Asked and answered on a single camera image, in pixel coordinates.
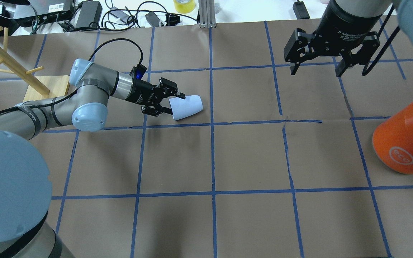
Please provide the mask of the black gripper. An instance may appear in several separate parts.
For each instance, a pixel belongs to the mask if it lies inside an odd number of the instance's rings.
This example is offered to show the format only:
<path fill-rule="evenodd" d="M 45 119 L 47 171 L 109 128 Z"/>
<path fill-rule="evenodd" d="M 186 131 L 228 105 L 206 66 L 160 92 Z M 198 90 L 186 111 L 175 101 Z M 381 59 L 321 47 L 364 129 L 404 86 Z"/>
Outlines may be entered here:
<path fill-rule="evenodd" d="M 172 96 L 181 99 L 186 98 L 184 93 L 178 92 L 177 83 L 166 78 L 160 78 L 158 85 L 138 80 L 136 83 L 132 83 L 130 93 L 125 101 L 141 105 L 141 111 L 146 115 L 159 116 L 163 113 L 172 115 L 171 108 L 161 105 L 163 99 Z"/>
<path fill-rule="evenodd" d="M 380 46 L 376 32 L 352 35 L 339 33 L 309 34 L 297 28 L 284 47 L 285 61 L 290 62 L 290 74 L 296 75 L 301 63 L 317 57 L 342 57 L 336 66 L 336 77 L 340 78 L 353 65 L 365 65 Z"/>

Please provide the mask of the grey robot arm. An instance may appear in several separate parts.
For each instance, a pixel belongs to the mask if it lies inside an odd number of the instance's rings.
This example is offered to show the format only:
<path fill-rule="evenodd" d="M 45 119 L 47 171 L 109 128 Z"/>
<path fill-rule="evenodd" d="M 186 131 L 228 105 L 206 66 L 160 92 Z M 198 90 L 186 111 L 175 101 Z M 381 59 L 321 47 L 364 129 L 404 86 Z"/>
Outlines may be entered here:
<path fill-rule="evenodd" d="M 141 106 L 144 114 L 172 114 L 161 101 L 185 99 L 177 84 L 160 78 L 157 85 L 142 79 L 145 68 L 129 75 L 77 59 L 69 82 L 72 94 L 26 101 L 0 111 L 0 258 L 73 258 L 47 223 L 52 199 L 49 168 L 30 143 L 47 129 L 72 125 L 80 131 L 105 127 L 110 97 Z"/>
<path fill-rule="evenodd" d="M 349 10 L 355 3 L 357 8 Z M 378 63 L 369 78 L 355 65 L 343 84 L 359 96 L 345 97 L 333 62 L 341 53 L 376 38 L 384 13 L 373 0 L 332 0 L 321 19 L 220 23 L 154 29 L 151 79 L 178 82 L 186 95 L 199 94 L 216 122 L 388 118 L 413 101 L 408 83 Z"/>

